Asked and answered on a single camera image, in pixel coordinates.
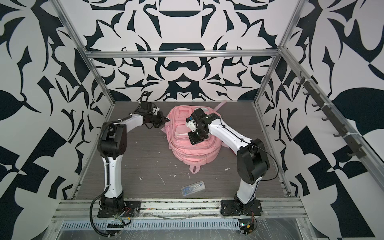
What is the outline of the clear plastic ruler case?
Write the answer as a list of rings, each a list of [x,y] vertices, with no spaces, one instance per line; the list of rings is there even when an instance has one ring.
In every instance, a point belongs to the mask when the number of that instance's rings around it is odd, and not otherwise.
[[[205,190],[206,186],[203,181],[185,186],[181,188],[183,197]]]

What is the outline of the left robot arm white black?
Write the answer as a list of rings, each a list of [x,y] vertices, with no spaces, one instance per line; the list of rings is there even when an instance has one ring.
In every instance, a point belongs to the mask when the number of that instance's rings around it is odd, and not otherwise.
[[[143,125],[148,129],[160,128],[170,121],[156,104],[149,102],[150,96],[150,92],[143,92],[138,107],[127,117],[103,123],[97,144],[105,170],[102,207],[119,210],[125,207],[121,164],[127,149],[127,133]]]

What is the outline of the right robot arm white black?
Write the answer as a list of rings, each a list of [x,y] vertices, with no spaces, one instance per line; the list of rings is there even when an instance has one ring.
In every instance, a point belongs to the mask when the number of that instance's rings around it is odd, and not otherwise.
[[[241,178],[235,194],[235,201],[241,206],[256,199],[259,182],[270,169],[272,157],[260,139],[252,140],[235,131],[216,113],[206,114],[201,108],[194,110],[186,118],[186,126],[191,130],[188,136],[192,145],[197,145],[213,136],[227,145],[237,156],[237,172]]]

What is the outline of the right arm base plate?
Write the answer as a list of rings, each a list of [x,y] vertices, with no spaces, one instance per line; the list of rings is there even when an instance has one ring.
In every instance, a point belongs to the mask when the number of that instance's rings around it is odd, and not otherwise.
[[[221,200],[221,215],[229,216],[261,216],[263,212],[260,200],[253,199],[243,204],[237,197],[233,200]]]

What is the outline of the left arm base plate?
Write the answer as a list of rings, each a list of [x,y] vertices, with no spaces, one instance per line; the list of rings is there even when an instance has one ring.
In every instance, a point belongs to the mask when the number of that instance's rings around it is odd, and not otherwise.
[[[127,218],[140,213],[141,201],[124,201],[117,198],[102,198],[98,218],[113,218],[116,215]]]

